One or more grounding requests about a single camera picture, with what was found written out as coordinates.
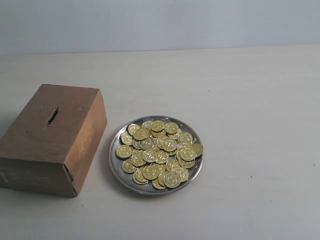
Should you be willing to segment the gold coin at plate front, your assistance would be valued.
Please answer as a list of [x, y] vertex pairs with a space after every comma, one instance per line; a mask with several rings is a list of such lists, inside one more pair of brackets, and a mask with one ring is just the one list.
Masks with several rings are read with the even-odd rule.
[[167, 188], [177, 188], [181, 184], [181, 177], [174, 171], [167, 172], [163, 177], [163, 182]]

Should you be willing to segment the gold coin at plate back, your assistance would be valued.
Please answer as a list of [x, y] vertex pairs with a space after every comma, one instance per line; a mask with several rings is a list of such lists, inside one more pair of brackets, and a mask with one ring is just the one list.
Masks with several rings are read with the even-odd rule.
[[160, 119], [154, 120], [151, 123], [151, 127], [150, 127], [150, 129], [153, 132], [161, 132], [161, 131], [164, 130], [164, 128], [165, 128], [165, 122], [163, 120], [160, 120]]

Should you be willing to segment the brown cardboard slotted box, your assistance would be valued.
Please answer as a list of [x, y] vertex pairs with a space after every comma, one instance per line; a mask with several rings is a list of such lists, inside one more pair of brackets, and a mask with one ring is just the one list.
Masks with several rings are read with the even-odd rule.
[[41, 85], [0, 140], [1, 187], [78, 196], [106, 126], [99, 89]]

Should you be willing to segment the round silver metal plate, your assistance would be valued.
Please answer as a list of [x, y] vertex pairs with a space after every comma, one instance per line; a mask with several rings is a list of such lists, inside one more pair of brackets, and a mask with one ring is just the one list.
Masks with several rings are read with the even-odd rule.
[[186, 187], [197, 177], [203, 165], [203, 157], [202, 156], [197, 157], [195, 159], [195, 165], [189, 170], [188, 180], [183, 182], [181, 185], [179, 185], [176, 188], [166, 188], [166, 189], [159, 190], [154, 188], [151, 182], [148, 182], [147, 184], [135, 183], [133, 181], [133, 175], [129, 173], [125, 173], [122, 170], [123, 160], [117, 157], [116, 149], [118, 146], [121, 145], [121, 133], [127, 130], [130, 124], [141, 125], [145, 121], [154, 121], [154, 120], [163, 120], [165, 122], [173, 121], [179, 125], [182, 131], [190, 132], [195, 138], [196, 143], [201, 142], [200, 137], [198, 136], [196, 131], [193, 130], [192, 127], [190, 127], [188, 124], [184, 123], [183, 121], [170, 116], [164, 116], [164, 115], [143, 116], [143, 117], [134, 119], [126, 123], [124, 126], [122, 126], [120, 130], [114, 135], [114, 138], [112, 139], [109, 145], [109, 151], [108, 151], [109, 168], [113, 173], [115, 179], [121, 186], [125, 187], [126, 189], [132, 192], [135, 192], [141, 195], [146, 195], [146, 196], [167, 195]]

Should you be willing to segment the gold coin front left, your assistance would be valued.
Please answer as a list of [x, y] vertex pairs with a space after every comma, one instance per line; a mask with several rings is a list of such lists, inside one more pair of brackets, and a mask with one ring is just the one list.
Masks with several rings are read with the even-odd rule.
[[127, 174], [133, 174], [138, 168], [132, 164], [131, 159], [126, 159], [121, 166], [122, 170]]

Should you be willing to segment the gold coin at plate right edge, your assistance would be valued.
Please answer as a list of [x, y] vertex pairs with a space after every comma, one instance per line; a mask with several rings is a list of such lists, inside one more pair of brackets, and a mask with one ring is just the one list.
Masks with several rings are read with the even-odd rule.
[[203, 151], [204, 151], [203, 145], [201, 143], [194, 143], [192, 146], [193, 146], [193, 149], [195, 151], [196, 158], [201, 156]]

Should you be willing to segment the gold coin at plate left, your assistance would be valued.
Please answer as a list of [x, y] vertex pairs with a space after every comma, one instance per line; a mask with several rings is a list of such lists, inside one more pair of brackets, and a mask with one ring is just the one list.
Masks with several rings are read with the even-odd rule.
[[132, 148], [129, 145], [120, 145], [116, 148], [116, 155], [121, 159], [127, 159], [132, 155]]

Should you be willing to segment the gold coin back left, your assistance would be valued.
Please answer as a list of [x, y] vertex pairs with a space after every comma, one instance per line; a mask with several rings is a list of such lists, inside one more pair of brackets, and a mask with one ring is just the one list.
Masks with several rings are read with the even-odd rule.
[[138, 124], [132, 123], [127, 127], [128, 133], [133, 136], [133, 134], [140, 128]]

